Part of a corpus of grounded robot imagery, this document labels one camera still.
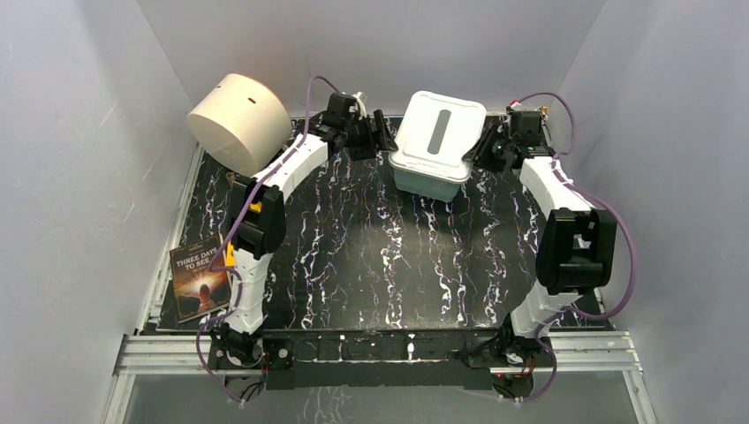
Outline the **white bin lid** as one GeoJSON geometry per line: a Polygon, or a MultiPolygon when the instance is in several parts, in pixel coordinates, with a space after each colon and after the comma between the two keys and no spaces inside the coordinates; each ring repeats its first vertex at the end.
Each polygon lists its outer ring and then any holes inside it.
{"type": "Polygon", "coordinates": [[[466,182],[472,165],[464,156],[478,142],[486,114],[479,102],[416,92],[397,130],[390,165],[451,184],[466,182]]]}

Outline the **teal plastic bin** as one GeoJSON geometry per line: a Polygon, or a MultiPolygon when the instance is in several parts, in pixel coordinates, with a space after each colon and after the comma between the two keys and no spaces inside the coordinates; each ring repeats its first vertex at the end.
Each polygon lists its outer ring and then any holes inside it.
{"type": "Polygon", "coordinates": [[[393,168],[392,174],[398,190],[442,202],[452,202],[466,182],[466,179],[451,182],[398,168],[393,168]]]}

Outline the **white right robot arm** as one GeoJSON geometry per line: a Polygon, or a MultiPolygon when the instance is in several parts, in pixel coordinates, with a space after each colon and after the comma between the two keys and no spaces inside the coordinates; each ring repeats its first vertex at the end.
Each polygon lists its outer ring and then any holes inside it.
{"type": "Polygon", "coordinates": [[[532,288],[493,337],[466,349],[468,359],[525,365],[542,352],[553,321],[610,279],[617,220],[573,190],[543,121],[541,110],[508,109],[465,155],[483,170],[515,172],[546,217],[532,288]]]}

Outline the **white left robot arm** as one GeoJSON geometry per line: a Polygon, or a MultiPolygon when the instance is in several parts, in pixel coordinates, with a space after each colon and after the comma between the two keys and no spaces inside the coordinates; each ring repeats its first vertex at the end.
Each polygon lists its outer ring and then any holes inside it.
{"type": "Polygon", "coordinates": [[[230,304],[210,331],[213,345],[232,365],[257,367],[266,356],[262,306],[270,261],[286,236],[285,202],[341,151],[352,161],[368,160],[397,151],[397,144],[382,110],[367,113],[358,96],[334,93],[326,110],[307,117],[301,133],[276,160],[234,184],[237,197],[228,214],[223,260],[230,272],[230,304]]]}

